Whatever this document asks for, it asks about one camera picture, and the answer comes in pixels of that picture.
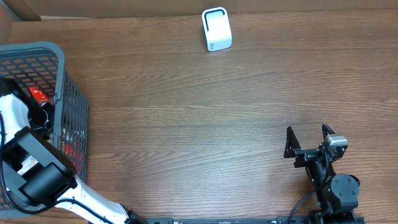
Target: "wooden table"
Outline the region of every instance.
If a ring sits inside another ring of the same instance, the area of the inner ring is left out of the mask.
[[[288,215],[311,185],[283,158],[286,128],[317,147],[326,121],[349,140],[334,168],[361,180],[356,214],[398,222],[398,10],[230,23],[233,46],[213,53],[200,16],[16,22],[9,40],[61,46],[91,106],[88,184],[143,217]]]

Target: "table surface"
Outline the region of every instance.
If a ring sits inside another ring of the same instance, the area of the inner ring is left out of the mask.
[[[286,128],[313,148],[327,122],[349,141],[333,165],[361,180],[356,214],[398,222],[398,10],[229,19],[233,46],[213,53],[200,16],[16,22],[9,41],[61,46],[91,107],[88,185],[143,217],[288,215],[311,185]]]

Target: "red object in basket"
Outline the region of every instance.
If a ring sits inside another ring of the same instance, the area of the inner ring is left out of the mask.
[[[52,100],[47,94],[43,93],[41,90],[38,90],[33,87],[29,87],[29,91],[32,93],[35,100],[43,106],[46,102],[50,102],[52,104]]]

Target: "gray basket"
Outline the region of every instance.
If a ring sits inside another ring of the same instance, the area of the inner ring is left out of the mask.
[[[27,94],[30,94],[29,87],[34,87],[53,98],[53,145],[73,162],[79,178],[85,182],[89,107],[85,96],[65,70],[62,49],[52,42],[2,45],[0,77],[15,79]],[[11,208],[3,192],[1,198],[0,218],[22,216]]]

